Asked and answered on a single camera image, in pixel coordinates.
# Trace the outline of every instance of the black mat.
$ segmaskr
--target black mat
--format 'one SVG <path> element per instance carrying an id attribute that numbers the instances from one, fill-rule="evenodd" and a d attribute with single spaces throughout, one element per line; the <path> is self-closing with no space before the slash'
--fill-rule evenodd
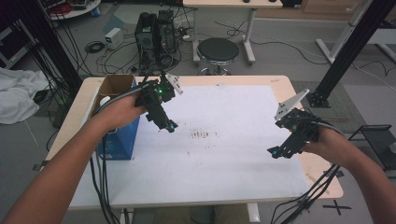
<path id="1" fill-rule="evenodd" d="M 303 89 L 314 91 L 319 82 L 292 81 L 291 84 L 296 92 L 300 92 Z M 337 84 L 328 101 L 331 108 L 313 108 L 309 106 L 305 98 L 302 100 L 302 105 L 309 108 L 314 115 L 329 121 L 344 133 L 354 133 L 361 125 L 366 124 L 342 84 Z"/>

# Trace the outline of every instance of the human arm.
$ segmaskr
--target human arm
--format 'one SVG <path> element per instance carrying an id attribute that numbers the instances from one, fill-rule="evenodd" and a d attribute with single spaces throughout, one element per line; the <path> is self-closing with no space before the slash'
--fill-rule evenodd
<path id="1" fill-rule="evenodd" d="M 356 179 L 374 223 L 396 220 L 396 188 L 381 167 L 351 144 L 341 134 L 319 129 L 319 141 L 306 144 L 305 152 L 318 154 L 325 160 L 348 169 Z"/>
<path id="2" fill-rule="evenodd" d="M 89 119 L 37 175 L 2 223 L 61 223 L 102 136 L 145 111 L 134 107 L 136 97 L 124 97 Z"/>

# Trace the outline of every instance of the round stool seat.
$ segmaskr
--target round stool seat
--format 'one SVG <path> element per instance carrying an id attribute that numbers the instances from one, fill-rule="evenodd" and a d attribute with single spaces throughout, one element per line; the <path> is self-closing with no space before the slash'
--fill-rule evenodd
<path id="1" fill-rule="evenodd" d="M 224 38 L 208 38 L 198 45 L 198 56 L 212 64 L 233 63 L 239 55 L 239 48 L 234 42 Z"/>

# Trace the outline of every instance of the cardboard box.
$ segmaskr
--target cardboard box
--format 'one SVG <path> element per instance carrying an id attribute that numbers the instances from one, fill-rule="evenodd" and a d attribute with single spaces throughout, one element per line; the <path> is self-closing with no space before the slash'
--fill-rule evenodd
<path id="1" fill-rule="evenodd" d="M 106 96 L 117 96 L 128 91 L 135 86 L 134 75 L 107 75 L 99 88 L 99 92 L 93 102 L 91 117 L 99 107 L 100 101 Z M 105 153 L 103 141 L 98 145 L 98 153 L 101 158 L 105 157 L 108 161 L 127 161 L 132 157 L 134 150 L 134 140 L 136 138 L 139 119 L 135 119 L 132 123 L 123 128 L 118 128 L 114 133 L 108 133 L 106 138 Z"/>

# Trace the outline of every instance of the black metal pole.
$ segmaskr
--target black metal pole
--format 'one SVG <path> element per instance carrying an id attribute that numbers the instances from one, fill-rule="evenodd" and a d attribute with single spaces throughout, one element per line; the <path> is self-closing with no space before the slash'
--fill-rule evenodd
<path id="1" fill-rule="evenodd" d="M 39 5 L 38 1 L 0 0 L 0 2 L 2 5 L 1 11 L 8 10 L 12 12 L 14 18 L 20 19 L 33 38 L 37 39 L 40 46 L 47 52 L 50 61 L 55 65 L 64 79 L 69 89 L 69 97 L 73 100 L 77 95 L 82 80 L 78 76 L 74 65 L 70 62 L 58 37 L 52 30 L 46 18 L 45 11 Z"/>
<path id="2" fill-rule="evenodd" d="M 326 107 L 335 85 L 341 80 L 348 67 L 375 33 L 379 24 L 388 16 L 396 0 L 373 0 L 356 26 L 355 30 L 341 48 L 326 76 L 313 93 L 306 97 L 312 107 Z"/>

